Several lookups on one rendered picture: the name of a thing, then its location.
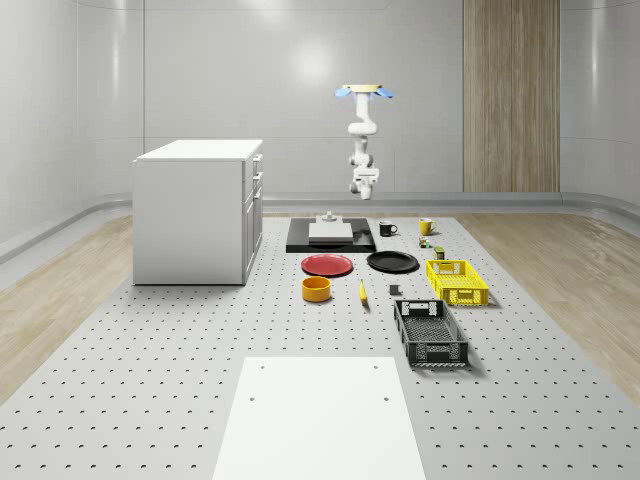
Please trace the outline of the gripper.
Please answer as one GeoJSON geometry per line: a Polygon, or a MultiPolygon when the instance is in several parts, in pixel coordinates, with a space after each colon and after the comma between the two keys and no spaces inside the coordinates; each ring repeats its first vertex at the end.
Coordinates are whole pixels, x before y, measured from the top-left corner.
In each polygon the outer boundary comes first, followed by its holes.
{"type": "Polygon", "coordinates": [[[373,184],[378,181],[379,169],[375,167],[356,167],[353,171],[352,192],[363,200],[370,200],[373,184]]]}

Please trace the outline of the yellow bowl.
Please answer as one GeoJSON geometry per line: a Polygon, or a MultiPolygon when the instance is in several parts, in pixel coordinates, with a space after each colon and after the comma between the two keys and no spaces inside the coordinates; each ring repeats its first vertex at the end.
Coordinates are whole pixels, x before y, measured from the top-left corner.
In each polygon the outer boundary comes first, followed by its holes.
{"type": "Polygon", "coordinates": [[[322,276],[307,277],[302,281],[302,297],[314,303],[327,301],[331,296],[331,281],[322,276]]]}

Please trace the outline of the black stove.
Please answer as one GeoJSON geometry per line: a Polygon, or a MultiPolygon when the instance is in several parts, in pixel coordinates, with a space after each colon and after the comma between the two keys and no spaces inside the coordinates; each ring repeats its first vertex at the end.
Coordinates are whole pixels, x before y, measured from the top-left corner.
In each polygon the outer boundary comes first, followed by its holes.
{"type": "Polygon", "coordinates": [[[350,224],[353,232],[351,243],[311,243],[309,241],[309,225],[315,220],[311,218],[292,218],[286,241],[287,253],[373,253],[376,244],[366,218],[342,217],[350,224]]]}

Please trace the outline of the black plate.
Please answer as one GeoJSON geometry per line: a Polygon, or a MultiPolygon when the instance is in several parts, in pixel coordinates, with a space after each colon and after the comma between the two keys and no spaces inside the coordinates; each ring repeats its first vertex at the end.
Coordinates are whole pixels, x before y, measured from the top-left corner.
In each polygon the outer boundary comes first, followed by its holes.
{"type": "Polygon", "coordinates": [[[391,274],[411,273],[419,269],[419,262],[414,256],[399,251],[372,253],[367,257],[367,263],[374,270],[391,274]]]}

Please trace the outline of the red plate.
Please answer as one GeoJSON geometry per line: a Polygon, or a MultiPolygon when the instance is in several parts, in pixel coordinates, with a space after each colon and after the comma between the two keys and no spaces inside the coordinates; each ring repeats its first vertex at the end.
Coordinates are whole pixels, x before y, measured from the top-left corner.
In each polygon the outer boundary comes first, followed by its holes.
{"type": "Polygon", "coordinates": [[[312,276],[337,277],[350,273],[353,270],[352,261],[342,255],[317,254],[304,258],[301,268],[312,276]]]}

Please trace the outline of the yellow basket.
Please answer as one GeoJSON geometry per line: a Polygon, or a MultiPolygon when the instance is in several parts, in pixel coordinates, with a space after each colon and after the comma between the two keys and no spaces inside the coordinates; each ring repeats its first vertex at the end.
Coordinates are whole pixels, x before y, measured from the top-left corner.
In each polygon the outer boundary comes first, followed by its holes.
{"type": "Polygon", "coordinates": [[[436,297],[449,305],[488,304],[488,286],[466,260],[428,260],[426,276],[436,297]]]}

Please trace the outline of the dark grey basket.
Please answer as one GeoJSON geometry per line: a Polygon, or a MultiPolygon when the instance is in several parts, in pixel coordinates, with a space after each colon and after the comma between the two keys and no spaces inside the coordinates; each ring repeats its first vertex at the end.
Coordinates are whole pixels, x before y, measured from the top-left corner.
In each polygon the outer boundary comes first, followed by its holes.
{"type": "Polygon", "coordinates": [[[396,300],[394,316],[411,365],[468,364],[468,340],[444,301],[396,300]]]}

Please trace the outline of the white cabinet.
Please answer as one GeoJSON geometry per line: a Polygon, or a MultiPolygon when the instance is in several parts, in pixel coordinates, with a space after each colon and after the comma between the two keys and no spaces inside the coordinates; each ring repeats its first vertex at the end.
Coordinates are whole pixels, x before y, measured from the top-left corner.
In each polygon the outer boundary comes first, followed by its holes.
{"type": "Polygon", "coordinates": [[[176,140],[134,161],[134,283],[246,283],[262,237],[262,144],[176,140]]]}

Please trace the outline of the white board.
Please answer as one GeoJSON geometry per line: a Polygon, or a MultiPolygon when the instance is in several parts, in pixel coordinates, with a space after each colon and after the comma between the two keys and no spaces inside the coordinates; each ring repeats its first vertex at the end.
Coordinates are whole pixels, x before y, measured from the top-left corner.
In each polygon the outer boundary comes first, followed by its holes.
{"type": "Polygon", "coordinates": [[[246,358],[213,480],[425,480],[394,359],[246,358]]]}

